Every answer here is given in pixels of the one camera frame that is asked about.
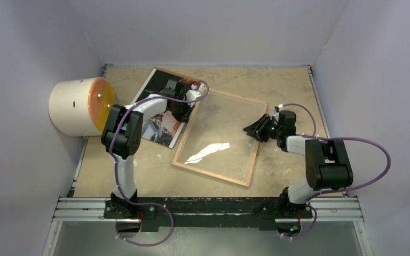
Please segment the printed photo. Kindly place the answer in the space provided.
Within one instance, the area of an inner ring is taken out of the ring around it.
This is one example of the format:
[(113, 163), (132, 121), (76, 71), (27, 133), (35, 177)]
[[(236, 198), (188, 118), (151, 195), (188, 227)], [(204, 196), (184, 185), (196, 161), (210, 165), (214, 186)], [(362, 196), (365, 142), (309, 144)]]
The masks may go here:
[[(139, 103), (144, 99), (150, 98), (151, 95), (162, 96), (161, 90), (169, 79), (184, 83), (188, 87), (187, 91), (191, 89), (192, 84), (196, 84), (202, 92), (200, 98), (206, 94), (208, 89), (207, 83), (199, 79), (161, 68), (153, 68), (131, 103)], [(142, 138), (168, 148), (173, 148), (186, 123), (181, 123), (173, 117), (172, 113), (167, 110), (167, 101), (166, 99), (146, 101), (137, 110), (150, 106), (149, 110), (144, 110)]]

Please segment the wooden picture frame with glass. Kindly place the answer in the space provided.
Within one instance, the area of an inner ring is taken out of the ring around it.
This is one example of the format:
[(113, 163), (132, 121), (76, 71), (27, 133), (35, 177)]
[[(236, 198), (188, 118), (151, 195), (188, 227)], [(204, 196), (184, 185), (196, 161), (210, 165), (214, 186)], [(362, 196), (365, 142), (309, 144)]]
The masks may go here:
[(248, 187), (259, 143), (243, 128), (267, 111), (267, 102), (210, 90), (196, 103), (172, 164)]

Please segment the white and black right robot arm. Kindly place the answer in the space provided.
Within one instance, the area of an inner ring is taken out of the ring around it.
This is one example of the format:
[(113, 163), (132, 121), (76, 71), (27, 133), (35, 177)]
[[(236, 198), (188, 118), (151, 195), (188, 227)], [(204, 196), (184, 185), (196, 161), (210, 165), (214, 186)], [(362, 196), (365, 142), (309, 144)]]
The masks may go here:
[(297, 184), (286, 187), (278, 203), (279, 212), (291, 217), (316, 192), (327, 192), (346, 188), (353, 183), (353, 172), (342, 140), (306, 138), (296, 134), (296, 114), (281, 110), (270, 116), (263, 115), (253, 124), (242, 129), (249, 137), (267, 142), (272, 139), (286, 153), (305, 158), (305, 178)]

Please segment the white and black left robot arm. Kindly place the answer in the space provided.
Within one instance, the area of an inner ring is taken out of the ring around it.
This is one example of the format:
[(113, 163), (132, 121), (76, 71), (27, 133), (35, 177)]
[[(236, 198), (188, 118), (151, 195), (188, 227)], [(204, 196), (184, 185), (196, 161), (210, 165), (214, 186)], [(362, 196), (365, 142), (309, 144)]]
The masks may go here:
[(138, 211), (133, 160), (141, 140), (172, 146), (195, 103), (204, 97), (200, 88), (200, 82), (187, 87), (170, 79), (163, 88), (149, 91), (130, 105), (111, 106), (101, 143), (114, 165), (115, 188), (110, 207), (117, 207), (124, 218), (132, 218)]

